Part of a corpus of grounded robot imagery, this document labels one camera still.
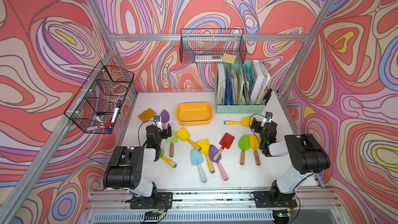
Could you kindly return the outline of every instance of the wire mesh basket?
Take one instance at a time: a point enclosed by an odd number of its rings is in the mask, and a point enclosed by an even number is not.
[[[102,63],[96,67],[100,71],[81,102],[72,111],[69,104],[64,114],[85,133],[111,134],[131,88],[134,73],[117,66],[104,66]],[[93,76],[95,70],[98,69],[94,69],[89,77]]]
[[[243,63],[247,54],[243,29],[181,29],[181,63]]]

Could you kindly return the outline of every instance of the blue toy shovel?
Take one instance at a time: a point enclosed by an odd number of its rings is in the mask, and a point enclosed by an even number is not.
[[[205,182],[207,182],[207,179],[205,176],[205,172],[203,172],[202,166],[200,165],[200,163],[202,163],[203,161],[204,161],[204,159],[202,157],[202,154],[200,154],[200,152],[198,152],[197,149],[192,149],[191,150],[191,163],[192,163],[192,165],[198,166],[198,170],[199,170],[199,174],[202,179],[202,182],[205,183]]]

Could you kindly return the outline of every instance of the psychedelic swirl wallpaper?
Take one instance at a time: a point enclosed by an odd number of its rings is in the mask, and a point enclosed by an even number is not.
[[[337,0],[283,98],[353,223],[398,223],[398,0]]]
[[[307,34],[324,0],[97,0],[111,33],[242,27]],[[322,174],[353,223],[398,223],[398,0],[337,0],[283,90],[296,126],[329,152]],[[301,42],[246,42],[276,89]],[[214,65],[181,64],[179,42],[116,42],[138,91],[212,91]],[[85,0],[0,0],[0,203],[108,48]],[[72,127],[15,223],[77,223],[99,187],[131,98],[112,135]]]

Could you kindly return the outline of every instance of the purple toy shovel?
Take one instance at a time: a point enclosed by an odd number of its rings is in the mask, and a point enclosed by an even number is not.
[[[170,120],[170,115],[166,110],[160,113],[160,118],[162,119],[162,129],[166,129],[166,123]]]
[[[214,155],[216,155],[218,152],[218,149],[214,145],[210,145],[209,148],[209,157],[212,162],[217,163],[218,169],[220,170],[220,173],[222,175],[222,178],[224,181],[228,180],[228,176],[226,175],[226,172],[224,168],[221,166],[220,160],[221,160],[221,155],[218,156],[216,160],[213,159]]]

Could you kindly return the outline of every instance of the yellow sticky note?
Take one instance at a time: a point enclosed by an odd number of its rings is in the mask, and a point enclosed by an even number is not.
[[[228,62],[228,63],[235,63],[236,56],[235,55],[230,55],[227,53],[224,53],[222,56],[222,61],[223,62]]]

